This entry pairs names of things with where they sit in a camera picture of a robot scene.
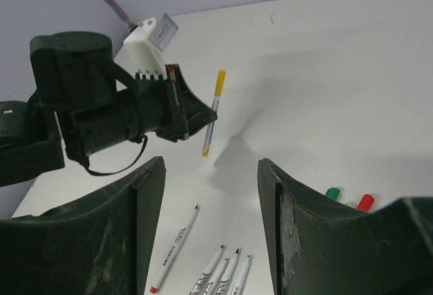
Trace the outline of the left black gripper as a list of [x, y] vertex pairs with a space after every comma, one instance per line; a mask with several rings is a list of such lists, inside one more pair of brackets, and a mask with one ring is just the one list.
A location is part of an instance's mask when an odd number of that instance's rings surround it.
[[188, 87], [178, 64], [165, 68], [166, 80], [136, 74], [136, 91], [121, 91], [129, 141], [140, 141], [149, 132], [168, 141], [185, 141], [217, 119], [216, 111]]

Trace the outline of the red pen cap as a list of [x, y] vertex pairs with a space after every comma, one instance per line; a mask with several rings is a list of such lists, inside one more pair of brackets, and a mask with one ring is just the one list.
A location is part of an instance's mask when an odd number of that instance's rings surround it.
[[369, 212], [375, 202], [375, 198], [371, 194], [364, 194], [357, 204], [357, 210]]

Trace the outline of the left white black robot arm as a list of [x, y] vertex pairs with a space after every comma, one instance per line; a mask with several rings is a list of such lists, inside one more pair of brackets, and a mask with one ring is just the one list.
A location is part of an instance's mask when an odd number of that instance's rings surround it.
[[1, 103], [1, 185], [61, 169], [85, 169], [90, 156], [147, 134], [185, 141], [217, 119], [189, 89], [180, 67], [129, 74], [114, 62], [112, 41], [96, 32], [34, 37], [30, 62], [37, 85], [26, 102]]

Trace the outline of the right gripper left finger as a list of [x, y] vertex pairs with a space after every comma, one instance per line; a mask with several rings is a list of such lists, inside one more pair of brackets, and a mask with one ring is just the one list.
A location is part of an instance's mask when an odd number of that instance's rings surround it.
[[143, 294], [164, 193], [156, 156], [39, 216], [1, 222], [2, 294]]

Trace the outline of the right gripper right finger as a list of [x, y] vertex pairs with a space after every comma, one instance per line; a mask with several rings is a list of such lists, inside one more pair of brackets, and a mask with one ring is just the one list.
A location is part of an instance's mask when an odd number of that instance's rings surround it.
[[432, 199], [371, 213], [258, 162], [258, 194], [274, 294], [431, 294]]

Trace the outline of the red marker pen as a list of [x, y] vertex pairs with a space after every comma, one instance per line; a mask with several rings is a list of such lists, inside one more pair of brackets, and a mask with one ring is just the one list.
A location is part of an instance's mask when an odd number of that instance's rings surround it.
[[150, 292], [152, 294], [157, 294], [160, 291], [186, 237], [188, 236], [189, 231], [192, 228], [192, 225], [199, 213], [199, 210], [200, 210], [200, 205], [197, 204], [194, 207], [193, 214], [188, 220], [187, 224], [179, 230], [173, 244], [170, 246], [170, 249], [162, 263], [162, 267], [157, 274], [156, 281], [150, 287]]

